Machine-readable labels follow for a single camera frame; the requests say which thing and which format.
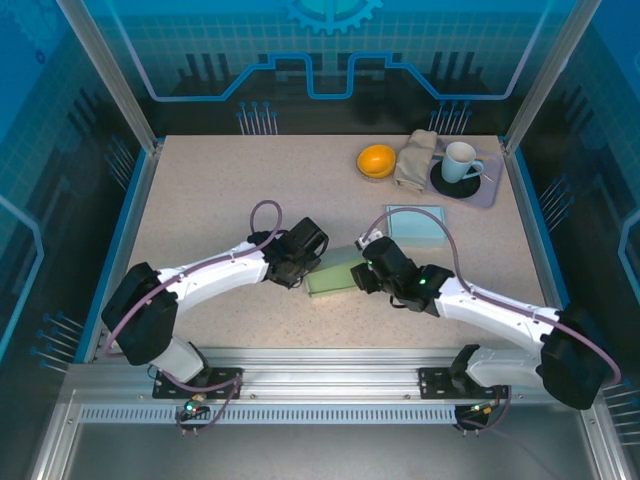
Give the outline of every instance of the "light blue sponge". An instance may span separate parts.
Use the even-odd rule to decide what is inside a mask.
[[[387,205],[387,211],[400,207],[414,207],[435,215],[446,225],[444,210],[437,206]],[[446,236],[436,222],[416,212],[399,212],[387,217],[389,236],[404,247],[442,247]]]

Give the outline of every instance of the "speckled tabletop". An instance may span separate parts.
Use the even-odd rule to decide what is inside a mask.
[[[133,250],[131,265],[154,268],[192,263],[228,250],[249,234],[249,213],[265,198],[284,210],[284,228],[305,216],[328,235],[329,247],[351,244],[386,204],[441,205],[460,250],[465,277],[524,302],[542,292],[503,172],[495,205],[471,207],[434,194],[370,183],[355,167],[374,143],[396,151],[406,136],[169,136],[166,139]],[[499,153],[494,136],[457,137]],[[270,229],[269,207],[257,227]],[[451,268],[449,246],[407,249],[417,264]],[[310,299],[304,287],[287,291],[271,282],[240,287],[182,315],[175,333],[202,347],[459,347],[482,342],[507,346],[461,322],[394,310],[387,295],[353,291]]]

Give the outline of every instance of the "folded towel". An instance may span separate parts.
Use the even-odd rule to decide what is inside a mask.
[[[436,132],[416,130],[411,134],[407,145],[398,152],[396,169],[393,172],[396,185],[418,192],[424,191],[427,185],[429,163],[437,140]]]

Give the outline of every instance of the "blue wall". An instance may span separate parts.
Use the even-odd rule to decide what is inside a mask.
[[[569,296],[630,373],[640,338],[640,224],[628,220],[640,218],[639,14],[638,2],[603,0],[522,144]]]
[[[29,412],[0,418],[0,465],[17,479],[75,350],[45,319],[84,323],[139,146],[53,0],[0,1],[0,64],[0,405]]]
[[[4,12],[0,7],[0,65],[6,69],[0,76],[0,141],[68,29],[53,2],[31,12],[21,11],[25,3]]]
[[[406,133],[426,128],[441,100],[460,113],[478,101],[467,133],[505,133],[573,3],[92,0],[89,10],[159,135],[240,134],[238,107],[251,101],[273,104],[281,133]],[[376,99],[367,108],[365,95]],[[207,102],[220,105],[185,105]],[[330,111],[339,121],[321,122]]]

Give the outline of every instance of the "light blue mug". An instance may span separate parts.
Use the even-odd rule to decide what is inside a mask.
[[[467,173],[471,167],[476,171]],[[484,171],[484,163],[476,160],[476,150],[465,142],[452,142],[445,150],[442,160],[442,178],[449,183],[457,183],[471,177],[477,177]]]

